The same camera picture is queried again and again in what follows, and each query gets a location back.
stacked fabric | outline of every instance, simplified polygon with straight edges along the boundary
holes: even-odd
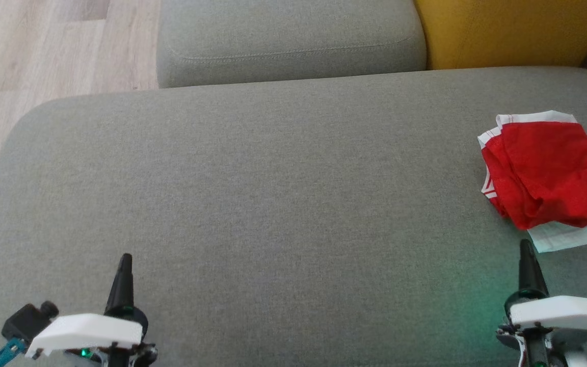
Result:
[[[502,216],[529,230],[540,252],[587,244],[587,134],[574,116],[498,115],[478,140],[482,193]]]

gray ottoman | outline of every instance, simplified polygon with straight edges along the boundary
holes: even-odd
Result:
[[[163,0],[161,88],[424,70],[412,0]]]
[[[516,366],[494,330],[527,234],[480,194],[476,137],[549,109],[587,130],[587,70],[49,102],[0,155],[0,327],[45,299],[103,311],[128,251],[158,367]],[[539,260],[553,295],[587,296],[587,246]]]

yellow cushion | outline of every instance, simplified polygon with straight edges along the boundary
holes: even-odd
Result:
[[[429,69],[578,66],[587,0],[415,0]]]

floor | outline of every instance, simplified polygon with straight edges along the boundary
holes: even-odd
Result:
[[[160,0],[0,0],[0,148],[56,98],[157,88]]]

couch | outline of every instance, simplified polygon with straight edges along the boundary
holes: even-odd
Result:
[[[186,87],[54,100],[10,133],[0,328],[45,299],[101,312],[128,252],[156,365],[517,365],[494,331],[527,234],[479,192],[476,137],[496,114],[552,109],[587,131],[587,70],[422,71],[403,0],[209,3],[163,2],[160,83]],[[173,43],[193,10],[214,37],[182,23],[202,39]],[[253,56],[234,57],[251,27],[220,14],[263,21]],[[587,297],[587,246],[539,261],[553,295]]]

